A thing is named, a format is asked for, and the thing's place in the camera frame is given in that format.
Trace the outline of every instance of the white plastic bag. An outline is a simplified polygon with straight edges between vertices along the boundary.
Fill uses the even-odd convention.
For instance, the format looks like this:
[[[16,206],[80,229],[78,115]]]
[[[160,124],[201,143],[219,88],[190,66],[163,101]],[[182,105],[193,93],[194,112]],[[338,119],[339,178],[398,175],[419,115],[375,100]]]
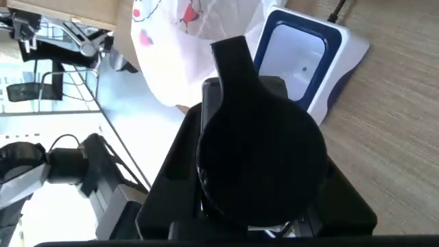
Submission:
[[[267,11],[286,0],[135,0],[131,37],[151,91],[167,106],[193,106],[216,76],[212,42],[245,34],[254,55]]]

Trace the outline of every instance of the white device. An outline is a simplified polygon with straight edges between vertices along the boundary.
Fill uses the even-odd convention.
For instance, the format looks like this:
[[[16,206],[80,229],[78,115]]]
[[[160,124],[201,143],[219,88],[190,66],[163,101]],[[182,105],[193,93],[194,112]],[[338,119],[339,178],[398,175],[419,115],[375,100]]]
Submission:
[[[345,27],[273,7],[254,64],[259,75],[284,79],[288,98],[320,125],[369,46]]]

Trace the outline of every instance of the metal frame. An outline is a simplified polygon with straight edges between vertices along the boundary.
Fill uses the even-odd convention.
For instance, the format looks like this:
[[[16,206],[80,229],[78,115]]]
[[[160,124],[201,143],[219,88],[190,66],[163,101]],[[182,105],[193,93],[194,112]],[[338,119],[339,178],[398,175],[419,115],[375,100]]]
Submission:
[[[41,103],[41,98],[43,96],[43,89],[44,89],[44,81],[46,80],[46,77],[48,75],[64,75],[64,74],[72,74],[72,73],[80,73],[80,72],[91,72],[94,73],[96,78],[99,79],[99,72],[94,70],[94,69],[81,69],[81,70],[75,70],[75,71],[63,71],[63,72],[46,72],[43,74],[43,77],[41,78],[41,82],[40,82],[40,88],[39,88],[39,94],[38,94],[38,109],[37,112],[40,112],[40,103]]]

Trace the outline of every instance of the blue panel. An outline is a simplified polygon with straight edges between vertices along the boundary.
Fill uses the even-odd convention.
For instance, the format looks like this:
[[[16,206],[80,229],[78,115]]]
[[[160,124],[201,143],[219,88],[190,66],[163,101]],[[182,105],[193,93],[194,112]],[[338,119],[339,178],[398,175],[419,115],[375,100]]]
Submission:
[[[281,10],[275,10],[267,19],[267,23],[265,24],[261,36],[261,41],[259,42],[258,50],[254,58],[254,65],[258,72],[261,68],[262,60],[265,55],[265,51],[267,50],[272,32],[278,25],[287,25],[302,32],[317,36],[324,42],[325,53],[323,54],[320,64],[318,65],[304,96],[302,99],[296,101],[299,106],[307,110],[314,98],[314,95],[320,87],[323,78],[327,74],[331,63],[333,62],[334,57],[340,48],[340,45],[342,44],[342,35],[333,27],[304,19]]]

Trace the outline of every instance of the desk surface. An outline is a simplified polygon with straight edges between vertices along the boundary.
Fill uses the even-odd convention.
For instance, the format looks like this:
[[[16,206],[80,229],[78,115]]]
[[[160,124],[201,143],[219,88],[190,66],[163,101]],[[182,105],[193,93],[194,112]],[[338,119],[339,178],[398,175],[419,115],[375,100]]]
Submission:
[[[288,7],[326,19],[338,0]],[[378,215],[375,234],[439,233],[439,1],[347,1],[371,49],[321,126],[329,155]]]
[[[4,1],[10,8],[115,30],[120,0],[0,0],[0,6]]]

